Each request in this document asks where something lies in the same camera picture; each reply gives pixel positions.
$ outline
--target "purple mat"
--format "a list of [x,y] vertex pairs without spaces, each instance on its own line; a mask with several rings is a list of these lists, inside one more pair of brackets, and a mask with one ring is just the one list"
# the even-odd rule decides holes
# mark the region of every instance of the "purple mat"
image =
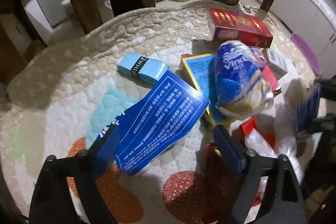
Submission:
[[300,49],[300,51],[305,56],[306,60],[308,61],[314,73],[317,76],[320,76],[322,74],[320,63],[317,60],[316,55],[313,53],[311,48],[308,46],[307,42],[297,33],[292,33],[292,35],[289,38]]

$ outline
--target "blue packet with chinese text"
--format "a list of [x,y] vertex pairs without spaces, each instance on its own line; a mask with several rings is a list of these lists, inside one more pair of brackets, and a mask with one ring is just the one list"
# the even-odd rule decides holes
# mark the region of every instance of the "blue packet with chinese text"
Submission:
[[201,117],[209,99],[167,71],[139,102],[115,117],[97,136],[93,150],[94,178],[115,160],[132,176],[185,136]]

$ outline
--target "light blue patch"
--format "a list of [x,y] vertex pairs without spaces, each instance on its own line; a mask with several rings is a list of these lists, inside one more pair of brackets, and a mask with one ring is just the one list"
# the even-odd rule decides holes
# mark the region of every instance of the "light blue patch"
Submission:
[[124,94],[115,86],[109,85],[104,97],[90,117],[90,123],[86,129],[85,146],[90,148],[99,132],[111,122],[114,117],[137,102],[138,100]]

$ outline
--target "yellow box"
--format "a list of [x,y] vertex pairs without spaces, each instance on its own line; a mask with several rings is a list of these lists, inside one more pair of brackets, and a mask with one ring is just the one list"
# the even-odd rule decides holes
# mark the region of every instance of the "yellow box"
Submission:
[[214,54],[183,57],[179,66],[184,73],[185,80],[210,100],[210,105],[203,115],[204,121],[210,129],[218,124],[226,125],[233,121],[232,118],[221,114],[215,107],[217,94],[213,68],[214,58]]

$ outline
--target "red box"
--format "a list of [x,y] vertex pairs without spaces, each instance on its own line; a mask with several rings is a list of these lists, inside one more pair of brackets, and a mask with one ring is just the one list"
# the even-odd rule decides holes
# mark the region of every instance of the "red box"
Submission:
[[258,17],[209,8],[208,25],[213,40],[240,40],[248,46],[270,47],[273,36]]

